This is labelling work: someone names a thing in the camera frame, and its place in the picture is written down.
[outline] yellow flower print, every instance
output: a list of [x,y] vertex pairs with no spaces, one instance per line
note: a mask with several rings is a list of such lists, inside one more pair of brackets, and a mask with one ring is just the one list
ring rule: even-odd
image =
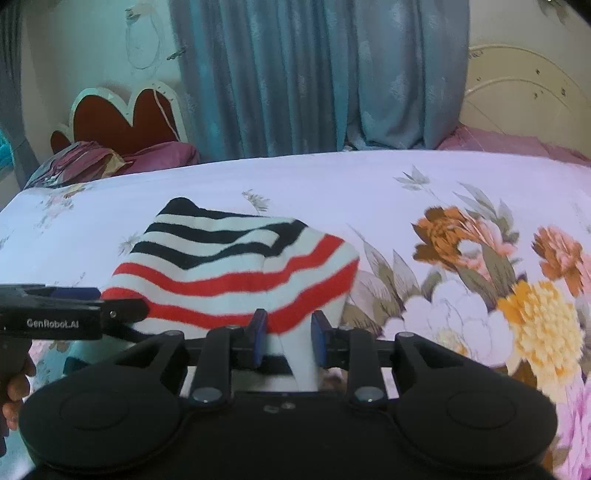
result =
[[512,295],[499,299],[497,308],[509,321],[515,339],[506,362],[509,375],[521,361],[529,362],[538,388],[553,402],[563,403],[583,347],[574,306],[549,281],[520,281]]

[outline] printed flower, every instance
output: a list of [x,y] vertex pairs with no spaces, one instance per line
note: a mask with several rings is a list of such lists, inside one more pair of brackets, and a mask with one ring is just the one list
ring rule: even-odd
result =
[[466,228],[468,221],[458,207],[429,208],[425,217],[413,225],[414,231],[425,242],[416,246],[413,258],[430,264],[441,263],[453,271],[461,256],[457,246],[462,240],[472,239]]
[[566,401],[556,405],[558,447],[569,448],[566,460],[554,470],[563,480],[591,478],[591,382],[578,371],[566,389]]
[[542,273],[549,280],[564,278],[573,297],[582,289],[579,270],[583,247],[570,235],[551,225],[540,228],[534,235],[532,248],[543,260],[540,262]]
[[459,258],[457,265],[476,270],[485,279],[490,280],[491,275],[482,255],[482,245],[489,246],[502,257],[513,255],[517,248],[503,240],[501,229],[497,224],[483,218],[469,220],[466,222],[466,229],[471,238],[462,241],[458,245],[458,250],[462,253],[462,256]]
[[538,388],[553,402],[565,400],[565,387],[577,370],[583,347],[583,332],[577,312],[554,284],[530,285],[520,281],[513,294],[499,299],[515,337],[515,349],[507,360],[512,375],[521,361],[529,362]]
[[508,257],[517,250],[505,242],[498,225],[490,220],[474,220],[457,207],[431,208],[413,228],[425,245],[416,246],[413,258],[430,264],[441,263],[454,271],[456,267],[476,270],[487,280],[491,276],[486,268],[482,245],[491,247],[501,256]]
[[484,301],[457,280],[440,283],[431,302],[413,296],[402,319],[384,326],[384,338],[414,332],[487,366],[502,365],[513,349],[513,334],[499,311],[488,313]]
[[585,295],[591,295],[591,255],[582,254],[577,263],[577,270],[581,276],[581,289]]

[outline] red stripe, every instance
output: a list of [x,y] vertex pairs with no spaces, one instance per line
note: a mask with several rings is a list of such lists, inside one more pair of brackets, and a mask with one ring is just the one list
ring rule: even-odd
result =
[[[310,313],[326,305],[331,300],[348,293],[357,272],[359,260],[354,260],[335,275],[321,283],[312,285],[301,292],[289,305],[274,312],[269,312],[268,333],[285,333],[300,323]],[[141,297],[136,291],[127,288],[108,288],[102,296],[104,299],[121,299]],[[182,322],[197,327],[212,329],[224,325],[247,325],[251,314],[241,315],[209,315],[172,305],[160,305],[144,299],[150,307],[149,317]]]
[[317,268],[335,253],[344,241],[332,235],[326,235],[308,255],[292,257],[285,268],[279,272],[244,272],[228,273],[217,278],[182,282],[167,277],[155,270],[137,263],[121,264],[113,275],[128,274],[144,278],[163,290],[178,295],[214,297],[222,293],[260,292],[270,290],[289,280],[291,275],[300,270]]

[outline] floral bed sheet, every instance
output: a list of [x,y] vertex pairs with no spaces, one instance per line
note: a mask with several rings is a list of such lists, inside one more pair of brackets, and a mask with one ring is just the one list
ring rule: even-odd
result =
[[[591,169],[516,155],[374,151],[30,189],[0,213],[0,282],[102,287],[178,196],[298,218],[353,244],[362,259],[343,323],[387,339],[409,330],[538,388],[559,419],[545,466],[560,479],[591,478]],[[70,348],[35,342],[35,389],[60,377]],[[31,464],[18,433],[8,450],[0,476],[20,478]]]

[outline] orange flower print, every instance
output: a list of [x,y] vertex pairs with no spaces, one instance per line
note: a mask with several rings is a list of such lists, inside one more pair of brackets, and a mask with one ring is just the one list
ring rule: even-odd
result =
[[503,241],[501,230],[485,219],[474,220],[464,215],[459,208],[430,208],[425,212],[414,231],[425,244],[416,246],[413,258],[430,264],[441,263],[454,271],[456,267],[476,270],[490,280],[482,257],[482,245],[487,245],[501,256],[508,257],[517,250]]
[[581,258],[583,247],[579,242],[558,227],[550,225],[548,228],[539,228],[534,235],[532,248],[543,258],[540,267],[547,279],[563,278],[573,297],[582,292],[581,275],[585,268]]
[[476,270],[485,279],[490,280],[491,275],[488,272],[482,255],[482,245],[487,245],[502,257],[513,255],[517,251],[517,248],[503,240],[501,229],[499,229],[498,225],[494,222],[484,220],[484,218],[469,220],[470,221],[466,224],[467,231],[472,236],[469,242],[474,245],[476,249],[470,252],[469,244],[459,245],[459,249],[464,256],[460,259],[458,264],[468,267],[471,270]]
[[454,271],[461,253],[458,245],[462,240],[471,239],[467,231],[468,218],[458,207],[429,208],[414,231],[424,242],[416,246],[413,258],[430,264],[441,263],[444,268]]

